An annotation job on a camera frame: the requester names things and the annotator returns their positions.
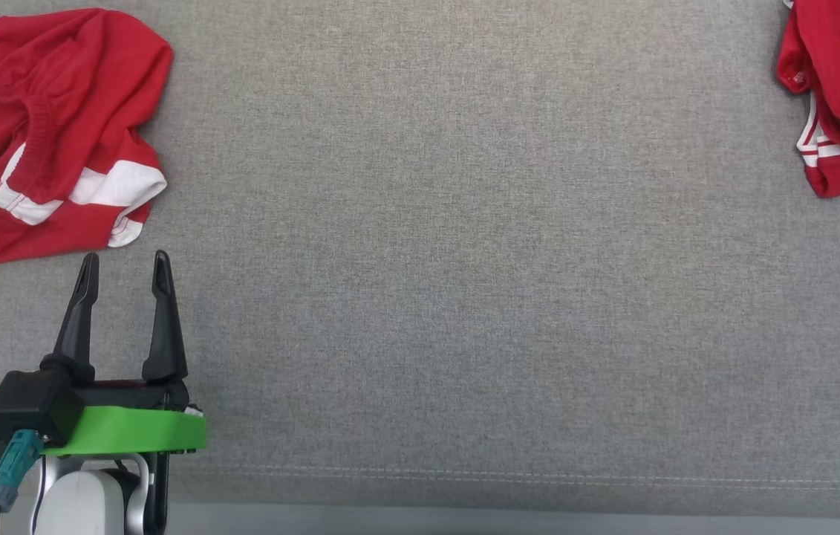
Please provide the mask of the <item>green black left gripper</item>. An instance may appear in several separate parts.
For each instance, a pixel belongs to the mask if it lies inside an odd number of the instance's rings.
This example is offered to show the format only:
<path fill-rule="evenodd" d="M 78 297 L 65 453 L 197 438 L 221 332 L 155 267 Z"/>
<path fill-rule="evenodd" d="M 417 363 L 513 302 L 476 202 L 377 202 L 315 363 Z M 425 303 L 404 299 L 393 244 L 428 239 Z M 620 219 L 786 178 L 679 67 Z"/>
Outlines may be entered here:
<path fill-rule="evenodd" d="M 91 309 L 100 289 L 100 257 L 84 256 L 53 351 L 42 370 L 59 370 L 72 383 L 93 383 L 90 362 Z M 46 446 L 45 455 L 194 453 L 208 444 L 208 421 L 191 402 L 182 382 L 188 376 L 184 338 L 173 282 L 171 258 L 154 255 L 154 328 L 144 380 L 102 380 L 80 387 L 85 408 L 64 446 Z"/>

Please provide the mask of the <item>red white-striped shorts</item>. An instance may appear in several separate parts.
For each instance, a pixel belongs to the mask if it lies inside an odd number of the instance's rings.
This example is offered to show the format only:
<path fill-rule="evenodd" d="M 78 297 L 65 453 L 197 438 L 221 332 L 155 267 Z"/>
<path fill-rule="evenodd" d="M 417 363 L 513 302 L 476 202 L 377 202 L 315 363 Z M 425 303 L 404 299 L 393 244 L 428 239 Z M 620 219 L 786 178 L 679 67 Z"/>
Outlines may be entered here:
<path fill-rule="evenodd" d="M 167 187 L 139 131 L 172 60 L 122 11 L 0 18 L 0 264 L 137 240 Z"/>

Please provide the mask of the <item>grey fabric sofa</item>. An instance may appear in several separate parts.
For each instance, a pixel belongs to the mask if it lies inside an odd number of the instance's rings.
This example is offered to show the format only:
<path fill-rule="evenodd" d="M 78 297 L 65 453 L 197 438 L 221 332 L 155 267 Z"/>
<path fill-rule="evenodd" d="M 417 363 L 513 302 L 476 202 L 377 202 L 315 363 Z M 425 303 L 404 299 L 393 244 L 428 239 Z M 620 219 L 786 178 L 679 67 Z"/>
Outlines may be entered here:
<path fill-rule="evenodd" d="M 173 501 L 840 517 L 783 0 L 108 7 L 175 60 L 91 361 L 137 376 L 167 250 L 209 424 Z"/>

